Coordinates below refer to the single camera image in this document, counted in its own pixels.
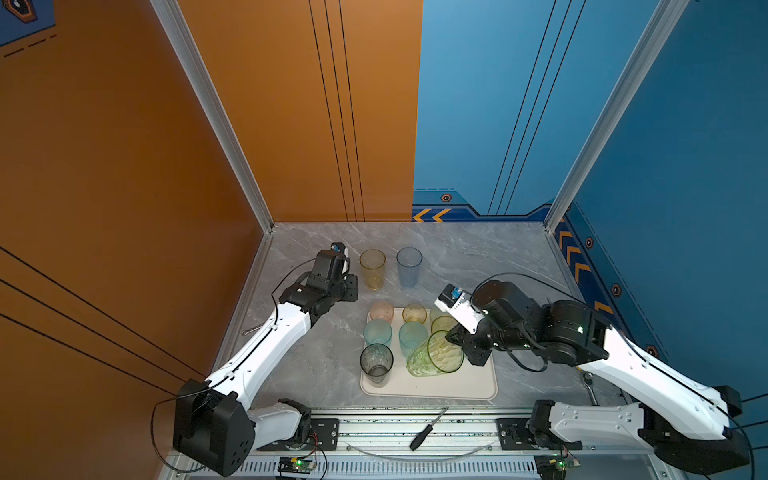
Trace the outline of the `amber tall glass back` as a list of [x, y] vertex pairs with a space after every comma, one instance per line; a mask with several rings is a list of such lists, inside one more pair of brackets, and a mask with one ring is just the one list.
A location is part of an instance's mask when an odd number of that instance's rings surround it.
[[372, 291], [380, 290], [385, 280], [386, 255], [381, 250], [368, 249], [360, 255], [359, 262], [365, 285]]

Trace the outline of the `pink short glass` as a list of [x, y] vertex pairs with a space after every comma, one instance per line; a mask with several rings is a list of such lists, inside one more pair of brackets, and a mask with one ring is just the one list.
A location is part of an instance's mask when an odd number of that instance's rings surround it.
[[391, 302], [386, 300], [375, 301], [369, 309], [368, 316], [370, 321], [382, 320], [387, 323], [392, 323], [394, 318], [394, 306]]

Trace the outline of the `yellow tall glass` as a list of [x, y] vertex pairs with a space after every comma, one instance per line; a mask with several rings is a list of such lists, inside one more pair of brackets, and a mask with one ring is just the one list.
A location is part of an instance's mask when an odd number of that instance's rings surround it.
[[458, 324], [457, 320], [450, 315], [441, 315], [431, 321], [430, 332], [432, 334], [439, 331], [450, 331]]

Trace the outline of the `teal tall glass front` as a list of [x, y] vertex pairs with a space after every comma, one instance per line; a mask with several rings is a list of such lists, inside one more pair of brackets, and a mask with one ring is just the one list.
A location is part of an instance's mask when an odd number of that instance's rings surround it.
[[363, 330], [363, 337], [367, 345], [382, 344], [390, 346], [392, 334], [391, 324], [383, 319], [367, 322]]

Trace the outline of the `teal tall glass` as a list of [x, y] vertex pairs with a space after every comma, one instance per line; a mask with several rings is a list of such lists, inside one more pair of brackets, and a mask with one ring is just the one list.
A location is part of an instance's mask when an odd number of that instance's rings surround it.
[[367, 345], [382, 344], [390, 346], [392, 334], [391, 324], [383, 319], [367, 322], [363, 330], [363, 337]]
[[417, 321], [405, 322], [398, 331], [402, 355], [408, 358], [429, 337], [426, 327]]

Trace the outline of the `green tall glass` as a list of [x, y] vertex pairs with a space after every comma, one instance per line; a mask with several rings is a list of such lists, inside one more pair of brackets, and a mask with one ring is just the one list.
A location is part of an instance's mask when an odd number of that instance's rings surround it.
[[445, 330], [436, 331], [408, 356], [406, 369], [412, 376], [440, 376], [461, 368], [464, 352], [447, 339], [447, 334]]

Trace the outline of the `dark smoky tall glass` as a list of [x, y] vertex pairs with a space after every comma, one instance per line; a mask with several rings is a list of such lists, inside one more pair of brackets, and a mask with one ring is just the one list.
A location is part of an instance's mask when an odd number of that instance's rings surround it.
[[385, 344], [370, 344], [363, 349], [359, 363], [363, 375], [374, 386], [382, 387], [394, 366], [394, 354]]

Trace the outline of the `yellow short glass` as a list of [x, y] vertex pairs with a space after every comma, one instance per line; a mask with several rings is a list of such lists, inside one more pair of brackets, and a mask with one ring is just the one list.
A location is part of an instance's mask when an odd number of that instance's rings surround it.
[[402, 309], [402, 319], [404, 322], [417, 322], [424, 324], [428, 318], [428, 312], [424, 306], [419, 303], [411, 303]]

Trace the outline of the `teal tall glass back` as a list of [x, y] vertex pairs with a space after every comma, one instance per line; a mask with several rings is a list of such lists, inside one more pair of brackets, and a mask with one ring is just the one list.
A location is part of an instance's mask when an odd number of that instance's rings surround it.
[[402, 355], [408, 358], [429, 337], [426, 327], [417, 321], [405, 322], [398, 331]]

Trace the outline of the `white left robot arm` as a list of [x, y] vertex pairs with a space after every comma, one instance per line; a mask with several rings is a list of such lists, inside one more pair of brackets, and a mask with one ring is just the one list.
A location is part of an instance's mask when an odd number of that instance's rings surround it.
[[232, 475], [251, 451], [274, 442], [308, 443], [311, 409], [282, 398], [250, 410], [261, 386], [290, 348], [339, 302], [358, 299], [358, 279], [344, 274], [316, 289], [286, 288], [270, 318], [205, 381], [188, 380], [175, 397], [172, 446], [217, 474]]

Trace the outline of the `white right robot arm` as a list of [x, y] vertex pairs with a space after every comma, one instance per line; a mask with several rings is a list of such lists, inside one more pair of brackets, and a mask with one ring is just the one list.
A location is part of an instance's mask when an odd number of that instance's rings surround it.
[[472, 291], [447, 285], [435, 305], [457, 320], [446, 338], [474, 366], [494, 351], [529, 351], [547, 365], [600, 377], [634, 399], [618, 407], [538, 400], [527, 422], [536, 446], [565, 452], [625, 445], [687, 473], [710, 476], [747, 466], [757, 474], [753, 447], [736, 420], [742, 400], [735, 389], [677, 372], [578, 298], [564, 293], [541, 305], [493, 275]]

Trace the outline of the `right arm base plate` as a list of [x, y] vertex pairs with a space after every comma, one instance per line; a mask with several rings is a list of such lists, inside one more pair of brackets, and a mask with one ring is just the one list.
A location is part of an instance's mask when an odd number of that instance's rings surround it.
[[529, 419], [499, 418], [496, 420], [497, 434], [504, 451], [582, 450], [581, 441], [566, 442], [542, 426], [531, 426]]

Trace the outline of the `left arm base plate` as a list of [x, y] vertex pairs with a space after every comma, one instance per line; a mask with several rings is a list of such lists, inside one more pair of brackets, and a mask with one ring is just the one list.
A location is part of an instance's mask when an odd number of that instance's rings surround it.
[[339, 440], [340, 420], [338, 418], [320, 418], [311, 421], [310, 433], [305, 441], [286, 441], [283, 449], [287, 451], [309, 452], [317, 445], [324, 451], [335, 451]]

